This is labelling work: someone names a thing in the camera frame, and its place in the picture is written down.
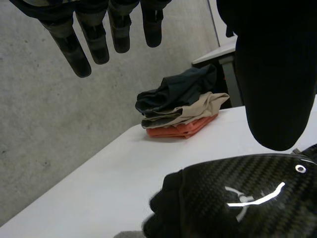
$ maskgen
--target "white logo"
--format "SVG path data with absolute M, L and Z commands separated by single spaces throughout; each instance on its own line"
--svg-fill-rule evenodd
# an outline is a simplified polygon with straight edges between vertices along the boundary
M 233 189 L 231 187 L 224 187 L 227 191 L 230 191 L 230 192 L 235 192 L 240 200 L 240 202 L 253 202 L 254 201 L 254 198 L 252 196 L 246 196 L 244 193 L 242 192 L 239 192 L 238 190 L 236 189 Z M 249 206 L 244 206 L 241 210 L 241 212 L 236 216 L 236 219 L 238 222 L 240 222 L 244 216 L 246 215 L 247 213 L 247 210 L 248 210 Z
M 254 200 L 254 198 L 252 196 L 246 196 L 244 193 L 239 192 L 236 189 L 233 189 L 231 187 L 224 187 L 227 191 L 230 192 L 235 192 L 240 200 L 240 203 L 227 203 L 227 205 L 229 207 L 242 207 L 242 211 L 240 212 L 240 214 L 238 216 L 236 216 L 237 221 L 240 222 L 244 216 L 246 215 L 246 212 L 248 210 L 248 208 L 251 205 L 260 205 L 262 203 L 265 203 L 273 198 L 275 198 L 277 195 L 280 194 L 282 188 L 285 186 L 284 182 L 281 182 L 277 188 L 275 189 L 274 192 L 264 196 L 264 194 L 262 194 L 262 198 L 258 199 L 258 200 Z

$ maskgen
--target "gray floor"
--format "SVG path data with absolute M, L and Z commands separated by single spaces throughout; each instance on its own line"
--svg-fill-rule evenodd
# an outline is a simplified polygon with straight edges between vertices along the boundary
M 0 3 L 0 226 L 133 125 L 138 93 L 181 73 L 217 47 L 207 0 L 174 0 L 164 11 L 163 42 L 146 46 L 140 7 L 131 14 L 131 50 L 74 75 L 35 19 Z M 110 32 L 108 18 L 104 22 Z

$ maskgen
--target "table surface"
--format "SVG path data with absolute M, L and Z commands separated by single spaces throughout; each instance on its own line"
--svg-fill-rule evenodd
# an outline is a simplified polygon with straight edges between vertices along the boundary
M 316 143 L 316 131 L 317 103 L 294 148 Z M 267 152 L 272 151 L 253 139 L 244 107 L 220 111 L 187 140 L 151 139 L 137 125 L 2 226 L 0 238 L 112 238 L 121 231 L 140 230 L 151 214 L 148 201 L 168 173 L 199 162 Z
M 236 43 L 237 39 L 234 38 L 232 42 L 227 43 L 219 48 L 215 49 L 214 51 L 209 52 L 208 54 L 194 60 L 192 64 L 201 63 L 207 60 L 211 60 L 220 56 L 224 56 L 226 54 L 232 53 L 236 51 Z

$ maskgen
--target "stack of clothes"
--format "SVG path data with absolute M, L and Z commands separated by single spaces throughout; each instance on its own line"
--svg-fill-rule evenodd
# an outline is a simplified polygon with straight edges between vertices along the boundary
M 145 118 L 142 127 L 151 137 L 184 137 L 196 134 L 218 116 L 226 93 L 212 93 L 216 68 L 212 64 L 166 77 L 158 89 L 140 93 L 136 109 Z

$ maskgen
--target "folded orange cloth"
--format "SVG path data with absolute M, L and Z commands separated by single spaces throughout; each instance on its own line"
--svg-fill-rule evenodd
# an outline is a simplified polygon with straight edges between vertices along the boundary
M 147 134 L 151 137 L 185 137 L 188 139 L 189 137 L 195 135 L 198 131 L 200 131 L 205 125 L 214 120 L 218 114 L 207 117 L 200 118 L 194 120 L 188 124 L 178 124 L 177 126 L 169 126 L 165 127 L 157 127 L 157 128 L 149 128 L 147 129 Z

